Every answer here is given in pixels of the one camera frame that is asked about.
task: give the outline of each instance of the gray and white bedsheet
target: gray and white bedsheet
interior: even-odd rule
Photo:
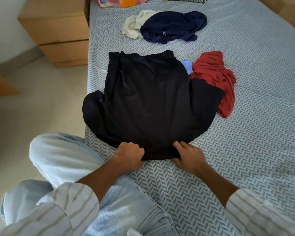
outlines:
[[[125,19],[143,9],[197,10],[208,24],[194,42],[162,45],[122,35]],[[202,52],[222,51],[237,79],[235,107],[228,119],[216,115],[193,144],[221,175],[267,198],[295,221],[295,28],[257,0],[151,0],[125,9],[100,9],[93,2],[90,29],[88,93],[104,90],[111,51],[148,55],[172,50],[177,59],[191,62]],[[88,128],[86,140],[106,158],[115,150]],[[182,235],[238,235],[208,187],[172,161],[145,162],[129,175],[172,215]]]

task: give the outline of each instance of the tile floor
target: tile floor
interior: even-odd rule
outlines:
[[[29,160],[29,144],[35,136],[61,131],[84,137],[87,66],[57,69],[41,57],[6,79],[22,94],[0,97],[0,203],[3,194],[20,181],[43,180]]]

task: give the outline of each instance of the black garment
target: black garment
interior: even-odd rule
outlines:
[[[172,51],[140,56],[109,53],[104,94],[84,99],[87,126],[118,147],[134,142],[142,160],[179,158],[174,141],[189,143],[210,127],[224,91],[198,78],[190,80]]]
[[[141,26],[141,35],[146,41],[167,44],[174,39],[194,41],[196,31],[208,23],[206,16],[198,11],[180,13],[163,11],[152,15]]]

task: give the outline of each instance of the red cloth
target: red cloth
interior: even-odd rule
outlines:
[[[236,79],[233,71],[224,67],[223,53],[221,51],[203,53],[196,63],[192,64],[192,70],[191,78],[203,79],[225,92],[217,112],[223,118],[227,118],[234,108]]]

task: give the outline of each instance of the striped sleeve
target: striped sleeve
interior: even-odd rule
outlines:
[[[243,235],[295,235],[295,222],[250,190],[239,189],[232,194],[226,204],[226,216]]]
[[[81,236],[95,221],[99,202],[80,183],[64,183],[45,195],[20,222],[0,230],[0,236]]]

